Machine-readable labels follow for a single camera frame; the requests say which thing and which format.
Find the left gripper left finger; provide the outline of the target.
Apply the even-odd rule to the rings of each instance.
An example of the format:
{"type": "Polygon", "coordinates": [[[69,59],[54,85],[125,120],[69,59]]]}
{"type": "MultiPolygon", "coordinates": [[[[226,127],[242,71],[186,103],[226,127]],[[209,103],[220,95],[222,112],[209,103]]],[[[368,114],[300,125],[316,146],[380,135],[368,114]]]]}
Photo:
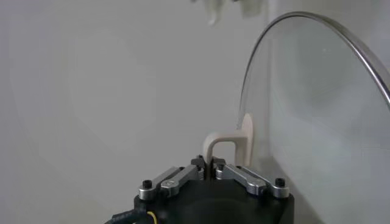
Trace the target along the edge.
{"type": "Polygon", "coordinates": [[[138,196],[144,201],[154,200],[160,192],[168,198],[173,197],[187,182],[204,179],[205,160],[202,155],[197,155],[186,167],[173,166],[151,180],[144,180],[138,189],[138,196]]]}

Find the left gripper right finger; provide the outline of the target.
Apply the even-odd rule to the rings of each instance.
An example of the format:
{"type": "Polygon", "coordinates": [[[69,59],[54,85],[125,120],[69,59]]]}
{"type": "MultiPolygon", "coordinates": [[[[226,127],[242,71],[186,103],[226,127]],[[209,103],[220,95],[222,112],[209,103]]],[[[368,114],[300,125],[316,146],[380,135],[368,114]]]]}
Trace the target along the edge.
{"type": "Polygon", "coordinates": [[[211,167],[217,180],[234,180],[242,185],[248,194],[261,196],[267,193],[274,198],[289,197],[289,187],[284,178],[271,181],[250,167],[227,164],[224,159],[214,156],[211,159],[211,167]]]}

